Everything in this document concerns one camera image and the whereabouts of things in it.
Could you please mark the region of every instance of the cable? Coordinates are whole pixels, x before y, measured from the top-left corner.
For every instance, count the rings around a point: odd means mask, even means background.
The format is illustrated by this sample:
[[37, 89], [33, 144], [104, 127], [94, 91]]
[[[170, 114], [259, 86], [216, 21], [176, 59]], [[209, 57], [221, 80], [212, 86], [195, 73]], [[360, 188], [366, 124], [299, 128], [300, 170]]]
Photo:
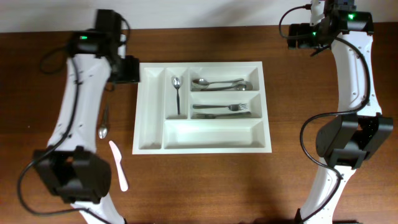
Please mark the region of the cable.
[[130, 31], [131, 31], [130, 25], [129, 25], [128, 21], [127, 21], [125, 18], [123, 18], [123, 16], [121, 16], [121, 19], [122, 19], [122, 21], [126, 24], [126, 26], [127, 26], [127, 28], [128, 28], [128, 32], [127, 32], [126, 40], [120, 42], [120, 45], [119, 45], [119, 46], [122, 46], [123, 44], [124, 44], [124, 45], [127, 45], [127, 42], [128, 42], [129, 39], [130, 39]]
[[318, 49], [317, 49], [314, 53], [312, 53], [312, 54], [310, 55], [310, 57], [314, 57], [314, 56], [316, 56], [316, 55], [322, 53], [324, 50], [327, 50], [327, 49], [329, 49], [329, 48], [331, 48], [330, 45], [326, 45], [326, 46], [324, 46], [324, 47], [318, 46]]
[[51, 56], [53, 56], [55, 53], [57, 53], [57, 52], [59, 52], [59, 51], [64, 52], [64, 51], [65, 51], [65, 47], [57, 47], [56, 49], [53, 49], [53, 50], [49, 51], [48, 53], [46, 53], [46, 54], [40, 59], [40, 62], [39, 62], [39, 70], [40, 70], [42, 73], [44, 73], [44, 74], [46, 74], [46, 75], [51, 75], [51, 74], [54, 74], [54, 73], [61, 72], [61, 71], [65, 68], [65, 63], [64, 63], [64, 62], [67, 60], [67, 55], [66, 55], [66, 54], [64, 54], [64, 56], [63, 56], [63, 59], [62, 59], [62, 62], [63, 62], [63, 63], [62, 63], [57, 69], [52, 70], [52, 71], [46, 71], [46, 70], [44, 69], [43, 63], [44, 63], [48, 58], [50, 58]]
[[329, 197], [325, 200], [325, 202], [321, 205], [321, 207], [319, 207], [318, 209], [316, 209], [313, 213], [311, 213], [309, 216], [307, 216], [306, 218], [304, 218], [300, 223], [304, 223], [305, 221], [309, 220], [310, 218], [312, 218], [314, 215], [316, 215], [319, 211], [321, 211], [323, 208], [325, 208], [325, 206], [330, 202], [330, 200], [333, 198], [333, 196], [336, 194], [340, 184], [341, 184], [341, 180], [343, 180], [343, 176], [340, 174], [340, 172], [338, 172], [338, 170], [336, 170], [335, 168], [332, 167], [328, 167], [327, 165], [322, 164], [321, 162], [317, 161], [316, 159], [314, 159], [307, 151], [307, 149], [304, 146], [304, 130], [305, 127], [307, 126], [308, 123], [310, 123], [311, 121], [318, 119], [318, 118], [323, 118], [326, 116], [338, 116], [338, 115], [347, 115], [347, 114], [353, 114], [353, 113], [357, 113], [360, 110], [362, 110], [363, 108], [365, 108], [365, 106], [367, 105], [367, 103], [369, 103], [369, 99], [370, 99], [370, 95], [371, 95], [371, 83], [370, 83], [370, 71], [369, 71], [369, 67], [368, 64], [366, 63], [366, 59], [364, 57], [364, 55], [350, 42], [348, 42], [347, 40], [341, 39], [339, 37], [330, 37], [334, 40], [337, 40], [343, 44], [346, 44], [348, 47], [351, 47], [359, 56], [359, 58], [362, 61], [363, 67], [365, 68], [365, 72], [366, 72], [366, 97], [365, 100], [361, 103], [361, 106], [353, 109], [353, 110], [349, 110], [349, 111], [341, 111], [341, 112], [332, 112], [332, 113], [322, 113], [322, 114], [318, 114], [315, 116], [312, 116], [311, 118], [309, 118], [308, 120], [306, 120], [303, 124], [303, 126], [301, 127], [301, 131], [300, 131], [300, 144], [301, 147], [303, 149], [303, 152], [305, 153], [305, 155], [312, 161], [314, 162], [316, 165], [324, 167], [326, 169], [330, 169], [333, 172], [336, 173], [337, 175], [337, 182], [336, 182], [336, 186], [333, 189], [333, 191], [331, 192], [331, 194], [329, 195]]
[[299, 40], [299, 39], [305, 39], [308, 37], [311, 37], [311, 34], [304, 34], [304, 35], [296, 35], [296, 36], [286, 36], [283, 34], [282, 32], [282, 21], [284, 20], [285, 16], [287, 14], [289, 14], [290, 12], [296, 10], [296, 9], [306, 9], [306, 10], [310, 10], [311, 9], [312, 4], [306, 4], [304, 6], [298, 6], [298, 7], [294, 7], [293, 9], [289, 9], [287, 12], [285, 12], [285, 14], [282, 16], [282, 18], [280, 18], [279, 21], [279, 34], [280, 36], [282, 36], [283, 38], [287, 39], [287, 40]]
[[[54, 52], [58, 51], [59, 49], [54, 49], [51, 52], [49, 52], [47, 55], [51, 55]], [[66, 209], [66, 210], [61, 210], [61, 211], [56, 211], [56, 212], [37, 212], [33, 209], [31, 209], [25, 202], [25, 200], [22, 197], [22, 190], [21, 190], [21, 186], [22, 186], [22, 180], [25, 177], [27, 171], [33, 167], [34, 165], [38, 164], [41, 160], [45, 159], [47, 156], [51, 155], [51, 153], [53, 153], [63, 142], [64, 140], [66, 140], [66, 138], [69, 135], [69, 132], [72, 128], [73, 125], [73, 121], [75, 120], [75, 115], [76, 115], [76, 109], [77, 109], [77, 103], [78, 103], [78, 97], [79, 97], [79, 71], [76, 65], [76, 62], [74, 61], [73, 58], [71, 58], [72, 64], [73, 64], [73, 68], [75, 70], [75, 84], [76, 84], [76, 92], [75, 92], [75, 99], [73, 102], [73, 109], [72, 109], [72, 114], [70, 116], [70, 120], [69, 120], [69, 124], [67, 126], [67, 129], [65, 131], [65, 133], [62, 135], [61, 139], [53, 146], [49, 146], [47, 151], [41, 155], [39, 158], [32, 160], [21, 172], [21, 174], [19, 175], [18, 181], [17, 181], [17, 196], [19, 199], [19, 202], [21, 203], [21, 205], [24, 207], [24, 209], [26, 209], [28, 212], [30, 212], [33, 215], [37, 215], [37, 216], [52, 216], [52, 215], [61, 215], [61, 214], [66, 214], [66, 213], [71, 213], [71, 212], [79, 212], [79, 211], [84, 211], [90, 215], [92, 215], [93, 217], [97, 218], [98, 220], [102, 221], [103, 223], [106, 224], [111, 224], [110, 222], [106, 221], [105, 219], [99, 217], [97, 214], [93, 213], [92, 211], [90, 211], [89, 208], [72, 208], [72, 209]]]

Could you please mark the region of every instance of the fork tines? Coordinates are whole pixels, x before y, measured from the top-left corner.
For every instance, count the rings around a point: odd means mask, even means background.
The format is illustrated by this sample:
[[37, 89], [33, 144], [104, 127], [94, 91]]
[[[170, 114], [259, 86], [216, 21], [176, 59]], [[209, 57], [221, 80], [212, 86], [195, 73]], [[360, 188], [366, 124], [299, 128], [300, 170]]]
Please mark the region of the fork tines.
[[239, 110], [246, 110], [248, 108], [248, 105], [245, 103], [240, 103], [239, 104]]
[[194, 117], [196, 117], [198, 119], [205, 119], [208, 114], [205, 114], [205, 113], [194, 113], [193, 115], [194, 115]]

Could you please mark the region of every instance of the black bracket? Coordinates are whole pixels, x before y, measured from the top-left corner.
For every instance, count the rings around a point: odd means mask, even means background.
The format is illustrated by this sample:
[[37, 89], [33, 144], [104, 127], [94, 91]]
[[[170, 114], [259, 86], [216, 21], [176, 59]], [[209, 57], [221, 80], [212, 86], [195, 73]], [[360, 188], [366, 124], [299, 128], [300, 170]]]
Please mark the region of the black bracket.
[[118, 48], [123, 18], [117, 12], [108, 9], [98, 9], [94, 29], [76, 31], [67, 44], [68, 54], [92, 54], [96, 58], [105, 57], [111, 67], [108, 82], [138, 83], [139, 59], [132, 55], [121, 58]]
[[345, 165], [357, 169], [373, 156], [392, 129], [392, 118], [337, 116], [319, 130], [317, 153], [330, 167]]
[[289, 37], [308, 35], [299, 40], [288, 40], [289, 49], [327, 49], [339, 33], [350, 31], [373, 35], [373, 19], [370, 12], [357, 12], [353, 0], [326, 0], [323, 10], [325, 18], [315, 26], [309, 23], [291, 24]]
[[[36, 150], [34, 159], [45, 152]], [[34, 168], [49, 192], [65, 203], [99, 203], [111, 186], [109, 164], [80, 146], [74, 151], [54, 151]]]

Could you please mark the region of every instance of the white wall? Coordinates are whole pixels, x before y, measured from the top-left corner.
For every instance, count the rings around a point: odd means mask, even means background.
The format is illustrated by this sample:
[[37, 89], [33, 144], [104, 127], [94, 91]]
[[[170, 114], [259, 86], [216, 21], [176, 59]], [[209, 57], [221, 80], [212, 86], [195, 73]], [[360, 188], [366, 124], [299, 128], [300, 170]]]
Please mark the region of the white wall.
[[[276, 25], [291, 7], [310, 0], [0, 0], [0, 32], [83, 30], [95, 9], [114, 9], [133, 29]], [[398, 21], [397, 0], [357, 0], [374, 22]], [[284, 24], [308, 22], [293, 12]]]

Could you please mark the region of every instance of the spoon handle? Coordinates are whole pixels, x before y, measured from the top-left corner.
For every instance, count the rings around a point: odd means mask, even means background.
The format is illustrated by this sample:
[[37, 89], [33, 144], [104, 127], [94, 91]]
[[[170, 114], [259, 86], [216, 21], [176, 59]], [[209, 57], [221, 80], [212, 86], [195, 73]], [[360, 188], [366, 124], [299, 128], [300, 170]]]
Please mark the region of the spoon handle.
[[178, 90], [177, 90], [177, 110], [178, 110], [178, 115], [180, 115], [180, 94], [178, 93]]
[[105, 110], [104, 110], [104, 116], [102, 120], [102, 124], [106, 125], [108, 123], [108, 116], [109, 116], [109, 103], [106, 103]]
[[233, 82], [238, 82], [238, 81], [243, 81], [243, 78], [237, 78], [235, 80], [228, 80], [228, 81], [211, 82], [210, 84], [213, 84], [213, 83], [233, 83]]
[[227, 87], [219, 87], [219, 88], [207, 88], [207, 89], [202, 89], [200, 91], [219, 91], [219, 90], [228, 90], [230, 88], [235, 88], [235, 86], [227, 86]]

